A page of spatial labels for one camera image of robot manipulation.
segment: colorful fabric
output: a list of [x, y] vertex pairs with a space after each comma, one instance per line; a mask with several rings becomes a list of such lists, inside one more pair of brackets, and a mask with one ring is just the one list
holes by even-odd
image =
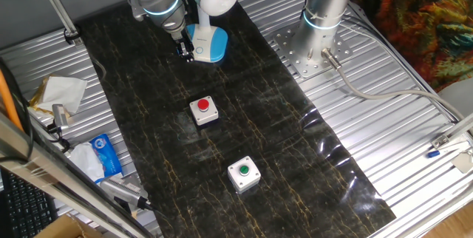
[[473, 0], [355, 0], [436, 91], [473, 76]]

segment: blue light ring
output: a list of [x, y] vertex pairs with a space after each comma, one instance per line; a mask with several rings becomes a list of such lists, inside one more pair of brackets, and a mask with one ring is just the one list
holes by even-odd
[[145, 8], [143, 8], [143, 10], [145, 10], [145, 12], [147, 12], [148, 14], [153, 15], [153, 16], [163, 16], [163, 15], [165, 15], [165, 14], [167, 14], [167, 13], [170, 13], [170, 12], [177, 6], [178, 3], [179, 3], [179, 0], [176, 0], [176, 1], [173, 3], [173, 5], [170, 6], [169, 9], [167, 9], [167, 10], [165, 10], [165, 11], [163, 11], [163, 12], [159, 12], [159, 13], [150, 12], [150, 11], [148, 11], [148, 10], [145, 9]]
[[320, 26], [317, 26], [317, 25], [315, 25], [315, 24], [310, 23], [310, 21], [307, 19], [307, 16], [305, 15], [305, 13], [303, 13], [303, 15], [304, 15], [305, 21], [306, 21], [311, 27], [316, 28], [316, 29], [320, 29], [320, 30], [331, 30], [331, 29], [337, 27], [337, 26], [341, 23], [341, 20], [340, 20], [339, 23], [337, 23], [336, 25], [334, 25], [334, 26], [332, 26], [332, 27], [320, 27]]

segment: keyboard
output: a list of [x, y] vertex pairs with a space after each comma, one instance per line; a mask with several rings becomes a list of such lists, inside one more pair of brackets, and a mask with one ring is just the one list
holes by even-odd
[[0, 193], [2, 237], [30, 238], [57, 218], [52, 198], [42, 190], [4, 169]]

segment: metal table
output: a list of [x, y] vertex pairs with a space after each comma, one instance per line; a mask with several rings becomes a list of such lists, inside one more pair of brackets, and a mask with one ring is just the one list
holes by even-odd
[[[297, 23], [303, 1], [239, 0], [276, 52], [274, 33]], [[339, 32], [354, 52], [342, 65], [355, 87], [372, 94], [401, 89], [433, 92], [401, 56], [393, 58], [376, 41], [351, 30], [341, 27]], [[124, 177], [137, 178], [135, 165], [84, 46], [69, 45], [63, 30], [59, 30], [2, 50], [0, 55], [26, 98], [31, 98], [41, 80], [51, 73], [87, 80], [83, 100], [78, 112], [72, 115], [72, 124], [64, 138], [74, 143], [106, 133], [118, 154]], [[461, 194], [473, 181], [473, 173], [461, 174], [450, 163], [454, 152], [434, 159], [425, 157], [431, 148], [430, 141], [452, 126], [449, 116], [438, 105], [414, 95], [366, 101], [351, 95], [332, 69], [303, 79], [284, 56], [280, 57], [378, 190], [380, 198], [387, 201], [397, 216], [372, 237], [397, 237], [410, 228], [415, 230], [408, 237], [421, 235], [473, 198]], [[48, 124], [52, 119], [40, 118], [40, 121]], [[436, 210], [445, 204], [449, 209], [438, 213]], [[70, 212], [98, 227], [71, 208], [61, 203], [56, 205], [59, 214]], [[140, 211], [138, 221], [149, 230], [160, 231], [152, 212]]]

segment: black mat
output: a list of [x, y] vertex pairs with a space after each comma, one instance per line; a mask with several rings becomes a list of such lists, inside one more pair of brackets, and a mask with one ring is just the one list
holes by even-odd
[[[211, 23], [229, 36], [221, 64], [185, 63], [127, 4], [81, 23], [144, 187], [171, 221], [158, 220], [164, 234], [367, 237], [393, 220], [240, 5]], [[220, 120], [199, 130], [188, 104], [207, 95]], [[245, 156], [262, 179], [237, 195], [227, 167]]]

